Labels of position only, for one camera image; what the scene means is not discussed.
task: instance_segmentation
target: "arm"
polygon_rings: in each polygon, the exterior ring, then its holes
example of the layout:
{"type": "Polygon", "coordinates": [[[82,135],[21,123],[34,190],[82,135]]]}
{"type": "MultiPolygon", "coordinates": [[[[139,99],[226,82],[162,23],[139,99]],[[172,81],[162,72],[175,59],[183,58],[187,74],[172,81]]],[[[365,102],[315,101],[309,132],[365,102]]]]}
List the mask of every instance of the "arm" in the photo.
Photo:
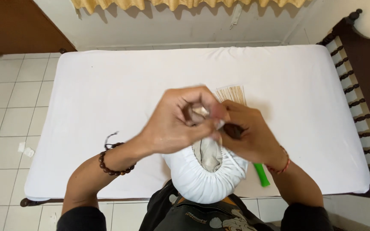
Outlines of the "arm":
{"type": "MultiPolygon", "coordinates": [[[[111,170],[122,171],[153,153],[174,153],[204,137],[219,137],[215,128],[220,120],[229,120],[228,112],[207,87],[167,90],[141,133],[108,150],[104,163],[111,170]],[[189,109],[200,106],[210,111],[211,119],[188,126],[195,123],[189,109]]],[[[69,178],[62,214],[76,207],[98,208],[97,193],[117,178],[104,173],[98,159],[99,154],[86,160],[69,178]]]]}
{"type": "MultiPolygon", "coordinates": [[[[230,123],[244,129],[239,140],[222,132],[223,145],[251,162],[264,163],[278,171],[284,169],[288,156],[266,125],[260,111],[229,100],[222,104],[229,112],[230,123]]],[[[282,198],[289,205],[301,203],[314,207],[324,206],[318,185],[295,163],[291,162],[288,169],[279,175],[271,174],[282,198]]]]}

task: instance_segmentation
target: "black string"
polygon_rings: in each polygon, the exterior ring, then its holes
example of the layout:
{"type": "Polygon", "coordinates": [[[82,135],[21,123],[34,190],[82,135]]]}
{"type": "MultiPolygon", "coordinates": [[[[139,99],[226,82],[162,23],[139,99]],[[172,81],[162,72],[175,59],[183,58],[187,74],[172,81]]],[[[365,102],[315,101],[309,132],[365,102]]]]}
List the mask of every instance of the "black string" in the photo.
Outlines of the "black string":
{"type": "Polygon", "coordinates": [[[111,146],[113,145],[113,144],[108,144],[108,139],[111,136],[116,135],[116,134],[118,134],[118,131],[116,131],[115,133],[113,133],[113,134],[111,134],[111,135],[109,135],[109,136],[106,137],[106,139],[105,139],[105,145],[104,145],[105,150],[109,150],[109,148],[107,147],[107,145],[111,145],[111,146]]]}

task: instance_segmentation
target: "white cloth bundle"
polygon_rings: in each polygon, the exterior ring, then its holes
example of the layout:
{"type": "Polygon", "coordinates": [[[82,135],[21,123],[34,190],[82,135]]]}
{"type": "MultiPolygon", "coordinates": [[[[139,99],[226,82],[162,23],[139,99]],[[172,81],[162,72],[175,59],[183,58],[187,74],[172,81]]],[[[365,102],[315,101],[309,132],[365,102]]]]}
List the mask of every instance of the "white cloth bundle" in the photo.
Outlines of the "white cloth bundle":
{"type": "Polygon", "coordinates": [[[172,183],[186,199],[209,204],[223,200],[245,179],[248,161],[205,138],[192,146],[162,154],[172,183]]]}

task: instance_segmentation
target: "red string bracelet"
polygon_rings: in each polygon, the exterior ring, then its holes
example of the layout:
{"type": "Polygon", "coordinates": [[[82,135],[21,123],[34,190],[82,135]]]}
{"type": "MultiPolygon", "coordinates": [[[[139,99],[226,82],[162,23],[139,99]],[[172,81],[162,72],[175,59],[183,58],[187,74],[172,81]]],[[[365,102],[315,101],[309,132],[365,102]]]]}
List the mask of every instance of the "red string bracelet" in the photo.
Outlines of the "red string bracelet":
{"type": "Polygon", "coordinates": [[[289,164],[290,164],[290,162],[291,162],[291,159],[289,158],[289,155],[288,155],[288,153],[286,152],[285,148],[284,148],[284,147],[282,147],[282,146],[281,146],[281,148],[282,148],[282,150],[284,151],[284,153],[286,154],[286,156],[288,157],[288,161],[286,162],[285,168],[284,168],[284,169],[282,169],[282,170],[280,170],[280,171],[277,171],[276,169],[271,168],[270,166],[266,165],[266,168],[268,169],[268,171],[273,172],[273,173],[275,173],[276,175],[279,175],[279,174],[281,174],[281,173],[285,172],[285,171],[288,169],[288,166],[289,166],[289,164]]]}

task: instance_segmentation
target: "person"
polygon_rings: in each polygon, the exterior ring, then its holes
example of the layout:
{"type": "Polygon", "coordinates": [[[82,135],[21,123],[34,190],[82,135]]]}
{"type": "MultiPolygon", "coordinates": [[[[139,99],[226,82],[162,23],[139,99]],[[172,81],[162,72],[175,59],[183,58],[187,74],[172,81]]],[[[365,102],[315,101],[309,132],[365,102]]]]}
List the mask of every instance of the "person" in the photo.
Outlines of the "person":
{"type": "MultiPolygon", "coordinates": [[[[209,136],[222,138],[222,145],[236,155],[274,169],[271,174],[275,185],[289,205],[280,230],[333,230],[318,185],[295,163],[288,163],[288,155],[260,111],[229,100],[219,103],[205,86],[167,90],[143,130],[125,144],[109,149],[103,163],[113,171],[122,171],[146,156],[174,153],[209,136]],[[210,112],[210,118],[191,126],[195,115],[190,108],[201,106],[210,112]],[[241,126],[244,129],[241,138],[232,139],[218,131],[217,125],[223,122],[241,126]]],[[[69,178],[58,231],[106,230],[97,193],[116,176],[104,173],[99,157],[85,161],[69,178]]],[[[198,204],[181,197],[172,181],[168,181],[152,195],[140,230],[271,231],[278,228],[259,220],[234,194],[217,203],[198,204]]]]}

